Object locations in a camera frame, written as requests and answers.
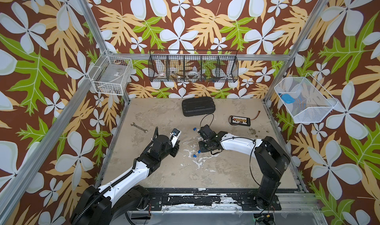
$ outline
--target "black wire basket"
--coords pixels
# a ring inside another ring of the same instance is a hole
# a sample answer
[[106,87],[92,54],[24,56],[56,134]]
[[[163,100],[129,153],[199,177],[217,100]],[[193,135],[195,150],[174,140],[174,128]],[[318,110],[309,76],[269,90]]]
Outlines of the black wire basket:
[[238,79],[237,51],[157,50],[149,51],[150,81],[235,82]]

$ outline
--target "aluminum frame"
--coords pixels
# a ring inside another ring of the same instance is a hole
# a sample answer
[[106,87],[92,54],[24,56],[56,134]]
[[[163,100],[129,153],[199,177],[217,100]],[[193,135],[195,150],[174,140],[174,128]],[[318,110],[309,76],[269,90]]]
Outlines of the aluminum frame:
[[33,160],[27,160],[17,176],[10,181],[7,188],[2,191],[2,196],[0,197],[0,224],[7,222],[29,184],[55,147],[59,137],[83,101],[90,86],[90,80],[85,79],[52,127],[48,130],[45,137],[41,140],[38,148],[31,154],[30,158],[33,158]]
[[107,171],[108,163],[111,160],[112,152],[114,151],[114,148],[115,148],[115,145],[117,142],[117,138],[119,137],[121,127],[122,127],[123,122],[125,120],[126,113],[128,112],[130,102],[131,102],[130,99],[128,99],[128,101],[125,101],[124,109],[123,109],[121,116],[120,116],[120,122],[119,122],[118,126],[116,127],[116,133],[115,133],[115,135],[113,135],[111,143],[108,146],[108,153],[107,153],[106,157],[103,159],[102,167],[99,171],[99,176],[98,176],[97,180],[95,181],[95,185],[94,185],[95,188],[99,187],[100,183],[102,182],[102,180],[104,178],[104,174]]
[[296,185],[299,187],[299,189],[301,191],[308,193],[309,191],[307,190],[306,184],[302,180],[301,174],[299,173],[297,166],[294,164],[291,154],[288,152],[288,150],[286,148],[286,142],[285,142],[282,134],[278,131],[278,128],[277,128],[277,125],[275,124],[275,119],[274,119],[272,113],[270,112],[270,110],[269,110],[268,106],[265,104],[265,102],[264,101],[262,101],[262,102],[263,102],[265,112],[269,117],[269,122],[271,123],[273,131],[276,134],[276,137],[278,139],[278,144],[283,148],[283,150],[285,152],[288,153],[288,155],[290,157],[290,165],[289,166],[290,166],[290,170],[293,173],[294,180],[296,181]]
[[[127,57],[132,60],[149,60],[150,57],[149,54],[110,54]],[[286,54],[237,54],[236,57],[239,61],[289,61],[291,59],[290,55]]]
[[[298,49],[301,45],[301,43],[304,41],[304,39],[307,37],[308,33],[310,32],[312,26],[314,25],[314,22],[321,14],[323,8],[327,4],[329,0],[318,0],[316,3],[314,9],[309,15],[308,20],[306,21],[305,26],[302,28],[300,35],[298,36],[296,42],[294,43],[294,47],[290,51],[289,55],[284,54],[240,54],[238,55],[238,60],[240,61],[255,61],[255,60],[261,60],[261,61],[286,61],[283,66],[281,67],[277,77],[274,79],[272,85],[268,89],[268,93],[265,96],[264,100],[270,99],[271,95],[274,92],[274,85],[276,85],[283,77],[283,74],[285,71],[290,67],[290,64],[293,62],[295,55],[298,52]],[[81,5],[84,17],[88,23],[88,26],[90,30],[92,31],[94,35],[94,39],[98,46],[100,47],[100,51],[104,53],[106,56],[108,54],[111,54],[105,44],[104,40],[102,38],[100,28],[98,27],[98,24],[96,22],[96,19],[92,13],[92,10],[89,8],[87,4],[87,0],[78,0],[79,4]],[[131,59],[140,59],[140,60],[147,60],[149,59],[149,54],[120,54],[125,57],[129,57]],[[76,93],[73,95],[67,106],[63,109],[62,113],[60,114],[60,117],[57,119],[57,121],[53,124],[53,126],[49,129],[46,136],[42,139],[40,142],[40,147],[33,152],[31,155],[31,158],[34,158],[35,160],[29,160],[26,162],[26,165],[23,166],[22,170],[19,172],[17,177],[10,182],[10,185],[7,186],[7,188],[2,191],[2,196],[0,200],[2,201],[0,204],[0,224],[5,224],[7,222],[7,219],[13,212],[14,208],[16,207],[17,203],[20,201],[22,195],[26,191],[27,187],[33,180],[34,176],[40,169],[41,165],[45,162],[47,156],[49,155],[50,151],[54,148],[56,142],[58,141],[59,137],[61,136],[64,128],[69,123],[70,119],[74,115],[75,111],[79,107],[80,103],[82,102],[85,95],[88,93],[88,90],[91,86],[91,82],[89,79],[86,79],[83,84],[77,89]],[[124,99],[129,99],[128,95],[123,96]],[[266,109],[266,112],[270,118],[271,124],[274,123],[274,118],[272,114],[269,114],[268,108],[266,105],[264,106]],[[281,134],[279,134],[278,130],[274,130],[276,132],[276,136],[279,139],[283,139]],[[280,145],[282,147],[285,147],[285,141],[280,140]],[[304,191],[307,191],[304,183],[302,180],[300,180],[302,188]]]
[[303,26],[301,33],[298,35],[298,38],[296,42],[293,45],[293,48],[290,50],[289,53],[289,60],[285,62],[280,70],[278,71],[277,76],[273,79],[273,82],[271,86],[268,89],[267,94],[264,97],[264,101],[267,101],[271,98],[273,92],[274,92],[274,86],[276,86],[283,78],[284,73],[288,70],[289,67],[293,64],[293,61],[296,57],[296,54],[298,53],[298,50],[302,44],[302,42],[307,38],[309,32],[311,31],[312,27],[314,26],[317,18],[321,15],[324,7],[327,5],[329,0],[318,0],[311,11],[305,25]]
[[108,55],[108,49],[104,43],[102,33],[100,32],[100,28],[98,26],[98,23],[95,19],[95,16],[92,10],[88,6],[87,0],[78,0],[78,4],[81,6],[83,10],[84,19],[86,19],[88,27],[90,28],[90,31],[92,32],[94,36],[95,42],[98,44],[100,48],[100,52]]

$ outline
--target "wrench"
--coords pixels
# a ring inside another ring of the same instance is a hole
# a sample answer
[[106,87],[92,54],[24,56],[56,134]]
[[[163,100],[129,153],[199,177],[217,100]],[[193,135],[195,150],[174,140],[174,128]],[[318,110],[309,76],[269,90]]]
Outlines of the wrench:
[[131,126],[135,126],[136,128],[141,129],[142,131],[144,131],[144,133],[147,133],[147,132],[148,132],[148,130],[143,129],[143,128],[137,126],[137,125],[135,124],[135,122],[131,123]]

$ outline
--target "floral wallpaper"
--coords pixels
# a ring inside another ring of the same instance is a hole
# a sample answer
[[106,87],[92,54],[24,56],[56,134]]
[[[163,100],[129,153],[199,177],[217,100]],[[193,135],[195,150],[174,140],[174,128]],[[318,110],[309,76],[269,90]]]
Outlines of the floral wallpaper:
[[267,102],[329,224],[380,224],[379,1],[330,0],[287,71],[338,99],[321,123],[294,124],[276,94]]
[[[0,196],[99,56],[78,0],[0,0]],[[95,183],[120,97],[90,89],[7,224],[68,222]]]
[[[111,52],[288,54],[317,0],[88,0]],[[134,61],[131,97],[262,98],[282,62],[240,61],[236,83],[151,83]]]

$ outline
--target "white wire basket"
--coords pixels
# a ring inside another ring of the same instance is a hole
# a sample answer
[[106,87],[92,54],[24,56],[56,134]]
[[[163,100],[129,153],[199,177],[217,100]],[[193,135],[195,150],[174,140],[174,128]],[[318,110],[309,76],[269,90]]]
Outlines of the white wire basket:
[[338,100],[315,78],[310,76],[316,85],[320,85],[319,89],[324,89],[329,99],[307,77],[286,77],[274,87],[294,123],[320,123],[338,104]]
[[123,95],[132,72],[132,60],[126,57],[107,56],[91,79],[97,93]]

